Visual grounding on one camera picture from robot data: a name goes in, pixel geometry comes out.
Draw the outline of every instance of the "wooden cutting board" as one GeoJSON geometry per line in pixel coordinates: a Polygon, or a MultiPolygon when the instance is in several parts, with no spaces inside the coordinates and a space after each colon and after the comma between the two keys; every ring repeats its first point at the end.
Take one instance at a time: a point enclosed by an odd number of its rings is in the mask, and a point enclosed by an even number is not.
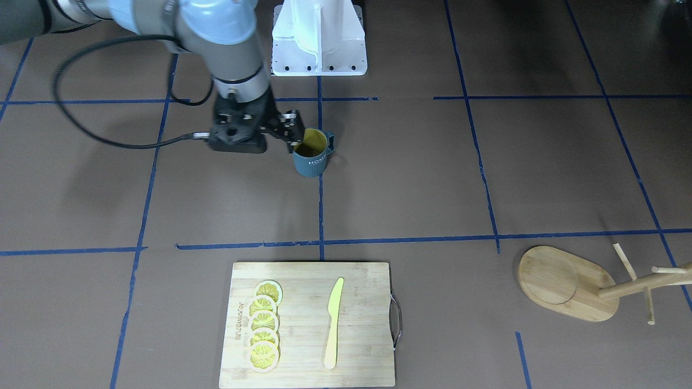
{"type": "Polygon", "coordinates": [[[386,262],[236,262],[230,282],[219,387],[341,388],[394,386],[390,330],[390,270],[386,262]],[[327,304],[344,277],[336,367],[322,364],[329,331],[327,304]],[[274,280],[284,292],[278,307],[281,357],[270,372],[248,361],[247,306],[255,287],[274,280]]]}

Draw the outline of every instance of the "gray floor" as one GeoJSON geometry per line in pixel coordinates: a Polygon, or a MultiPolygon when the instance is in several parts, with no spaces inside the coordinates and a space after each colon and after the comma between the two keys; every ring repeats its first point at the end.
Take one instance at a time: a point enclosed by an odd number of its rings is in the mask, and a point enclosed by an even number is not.
{"type": "MultiPolygon", "coordinates": [[[[257,8],[267,55],[275,3],[257,8]]],[[[664,3],[368,1],[367,75],[273,79],[298,100],[281,110],[337,133],[319,179],[277,141],[139,152],[79,134],[51,77],[127,35],[113,24],[0,46],[0,388],[216,388],[239,260],[390,262],[399,388],[688,388],[686,289],[654,291],[655,326],[641,296],[587,323],[513,277],[536,245],[617,282],[615,242],[640,275],[690,260],[692,73],[664,3]]],[[[96,53],[64,98],[122,141],[207,129],[211,104],[166,100],[167,61],[156,43],[96,53]]],[[[178,95],[207,80],[179,58],[178,95]]]]}

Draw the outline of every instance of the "metal handle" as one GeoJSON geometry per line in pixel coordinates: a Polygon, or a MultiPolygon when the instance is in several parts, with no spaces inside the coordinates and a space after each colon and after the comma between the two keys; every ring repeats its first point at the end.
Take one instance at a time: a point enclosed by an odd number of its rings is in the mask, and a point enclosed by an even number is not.
{"type": "Polygon", "coordinates": [[[392,346],[394,348],[394,351],[397,350],[397,343],[399,342],[399,339],[401,339],[401,335],[403,333],[403,317],[401,316],[401,307],[399,306],[399,302],[397,299],[394,297],[394,293],[390,293],[390,298],[392,299],[392,302],[394,305],[397,306],[397,313],[399,314],[399,334],[394,337],[394,334],[392,335],[392,346]]]}

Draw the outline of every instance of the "knife blade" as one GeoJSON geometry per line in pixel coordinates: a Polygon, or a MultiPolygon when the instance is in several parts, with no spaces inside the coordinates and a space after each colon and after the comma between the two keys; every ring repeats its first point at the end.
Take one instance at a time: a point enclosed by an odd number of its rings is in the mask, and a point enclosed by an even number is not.
{"type": "Polygon", "coordinates": [[[327,338],[327,349],[325,350],[325,367],[334,369],[336,367],[336,344],[338,339],[339,307],[341,305],[341,291],[344,287],[344,277],[339,277],[334,284],[329,296],[327,312],[331,318],[329,323],[329,337],[327,338]]]}

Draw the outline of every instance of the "light blue joint cap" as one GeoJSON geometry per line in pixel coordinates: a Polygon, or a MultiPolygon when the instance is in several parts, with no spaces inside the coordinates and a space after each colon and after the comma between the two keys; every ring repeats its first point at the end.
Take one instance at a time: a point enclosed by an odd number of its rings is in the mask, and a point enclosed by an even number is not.
{"type": "Polygon", "coordinates": [[[134,21],[134,12],[132,12],[133,0],[108,0],[108,8],[111,9],[111,15],[116,23],[121,27],[140,35],[137,29],[137,24],[134,21]]]}
{"type": "Polygon", "coordinates": [[[195,34],[216,44],[245,42],[255,32],[256,0],[181,0],[183,20],[195,34]]]}

